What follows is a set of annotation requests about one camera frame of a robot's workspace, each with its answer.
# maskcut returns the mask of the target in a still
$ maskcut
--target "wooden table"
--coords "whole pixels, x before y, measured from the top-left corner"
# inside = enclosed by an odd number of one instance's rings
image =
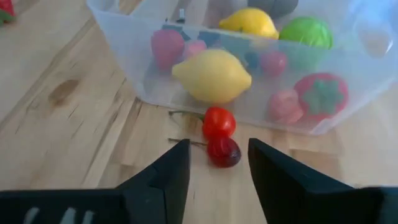
[[[18,21],[0,28],[1,189],[114,187],[167,151],[167,138],[201,141],[197,119],[171,120],[135,97],[84,0],[15,4]],[[238,124],[243,158],[231,169],[192,146],[185,223],[264,223],[250,137],[356,187],[398,184],[397,95],[393,86],[319,137]]]

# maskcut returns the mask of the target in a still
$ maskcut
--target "red tomato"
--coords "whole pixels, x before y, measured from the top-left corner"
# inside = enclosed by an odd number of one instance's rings
[[[202,126],[203,135],[207,140],[215,137],[230,137],[235,127],[235,118],[228,110],[218,107],[207,109]]]
[[[207,144],[207,154],[212,163],[220,168],[235,166],[242,157],[239,146],[228,137],[211,139]]]
[[[336,105],[336,112],[334,114],[308,114],[309,105],[307,102],[303,100],[303,95],[306,91],[311,89],[314,84],[315,80],[336,80],[338,82],[338,91],[344,96],[343,101],[340,104]],[[321,121],[325,118],[331,118],[341,110],[345,108],[348,102],[348,87],[344,80],[336,75],[330,73],[313,73],[311,75],[307,75],[306,77],[302,78],[294,85],[294,89],[298,93],[298,102],[300,103],[301,107],[304,110],[304,113],[307,117],[314,119],[316,121]]]
[[[0,0],[0,9],[8,12],[12,16],[15,16],[11,0]]]

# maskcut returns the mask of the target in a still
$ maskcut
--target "plastic bin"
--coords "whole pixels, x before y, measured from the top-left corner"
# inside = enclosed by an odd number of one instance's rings
[[[323,50],[209,28],[217,27],[220,19],[246,7],[247,0],[144,0],[128,15],[120,12],[117,0],[88,0],[89,8],[138,97],[155,105],[197,113],[204,113],[210,106],[195,100],[170,72],[161,72],[155,66],[150,39],[164,24],[182,27],[191,39],[196,39],[201,32],[230,38],[237,46],[233,53],[240,59],[249,51],[259,54],[288,51],[310,60],[317,55],[316,66],[305,69],[289,66],[288,62],[279,78],[265,75],[261,69],[251,71],[251,88],[232,102],[219,105],[232,111],[238,121],[314,135],[327,132],[394,82],[397,50],[395,30],[390,23],[396,10],[393,3],[391,0],[299,0],[294,12],[274,21],[279,30],[297,16],[313,16],[325,21],[333,33],[334,46],[331,50]],[[178,19],[180,9],[185,10],[185,24],[171,22]],[[321,121],[304,116],[288,125],[270,119],[267,108],[270,96],[293,88],[301,78],[316,72],[329,72],[346,82],[349,99],[345,109]]]

